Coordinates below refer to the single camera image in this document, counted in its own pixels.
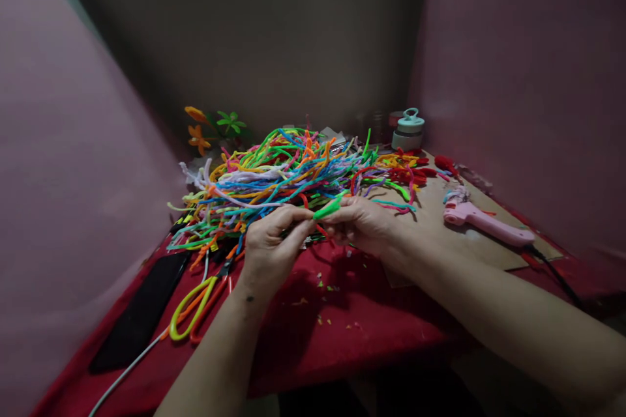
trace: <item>pile of pipe cleaners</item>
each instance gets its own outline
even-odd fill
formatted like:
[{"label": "pile of pipe cleaners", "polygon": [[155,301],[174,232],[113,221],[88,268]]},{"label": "pile of pipe cleaners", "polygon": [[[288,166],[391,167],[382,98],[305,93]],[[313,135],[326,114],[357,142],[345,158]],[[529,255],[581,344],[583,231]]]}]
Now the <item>pile of pipe cleaners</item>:
[{"label": "pile of pipe cleaners", "polygon": [[[247,227],[285,204],[307,209],[322,207],[342,192],[356,195],[362,189],[367,196],[378,186],[393,188],[402,194],[406,204],[376,200],[401,213],[415,211],[413,202],[419,186],[437,172],[426,165],[428,158],[399,151],[378,155],[368,151],[370,134],[364,146],[353,146],[354,139],[335,145],[318,132],[308,129],[279,128],[261,145],[245,152],[228,154],[222,148],[222,163],[211,170],[211,159],[205,167],[191,174],[184,163],[183,172],[194,181],[199,192],[184,196],[191,217],[187,225],[172,238],[169,250],[186,248],[204,253],[225,238],[237,242],[227,259],[243,254]],[[398,183],[407,184],[408,189]],[[318,226],[320,234],[325,232]]]}]

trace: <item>jar lid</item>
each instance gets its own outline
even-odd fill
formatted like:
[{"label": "jar lid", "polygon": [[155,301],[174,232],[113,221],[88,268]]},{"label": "jar lid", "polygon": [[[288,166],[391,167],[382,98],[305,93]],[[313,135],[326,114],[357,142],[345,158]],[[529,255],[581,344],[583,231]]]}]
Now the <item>jar lid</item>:
[{"label": "jar lid", "polygon": [[424,119],[417,116],[417,108],[409,108],[404,112],[404,117],[398,120],[398,130],[408,134],[419,132],[424,125]]}]

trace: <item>hand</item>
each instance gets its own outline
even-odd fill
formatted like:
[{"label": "hand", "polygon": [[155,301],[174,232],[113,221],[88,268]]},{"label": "hand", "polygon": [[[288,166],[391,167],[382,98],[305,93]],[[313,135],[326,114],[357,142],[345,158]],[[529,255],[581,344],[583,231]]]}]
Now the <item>hand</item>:
[{"label": "hand", "polygon": [[[268,302],[285,283],[302,243],[315,228],[312,218],[310,210],[286,205],[250,225],[245,263],[237,282],[248,301]],[[283,240],[280,235],[293,222],[300,223]]]},{"label": "hand", "polygon": [[338,244],[352,243],[367,254],[381,257],[398,221],[385,208],[363,197],[341,199],[342,208],[322,218],[328,235]]}]

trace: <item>forearm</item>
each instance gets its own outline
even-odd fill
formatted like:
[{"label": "forearm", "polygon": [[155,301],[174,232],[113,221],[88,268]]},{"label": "forearm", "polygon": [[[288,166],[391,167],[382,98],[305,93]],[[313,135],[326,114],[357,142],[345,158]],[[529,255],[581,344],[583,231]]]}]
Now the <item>forearm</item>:
[{"label": "forearm", "polygon": [[603,403],[626,388],[618,333],[506,272],[398,236],[405,273],[496,354],[579,402]]},{"label": "forearm", "polygon": [[245,400],[267,301],[238,285],[224,301],[202,342],[155,416],[236,416]]}]

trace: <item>black phone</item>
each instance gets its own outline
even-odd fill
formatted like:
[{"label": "black phone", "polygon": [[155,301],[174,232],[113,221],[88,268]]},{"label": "black phone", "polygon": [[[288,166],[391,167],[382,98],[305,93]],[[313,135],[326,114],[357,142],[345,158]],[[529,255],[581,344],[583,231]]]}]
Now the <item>black phone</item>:
[{"label": "black phone", "polygon": [[190,256],[191,252],[185,251],[156,260],[89,364],[91,374],[126,368],[143,352]]}]

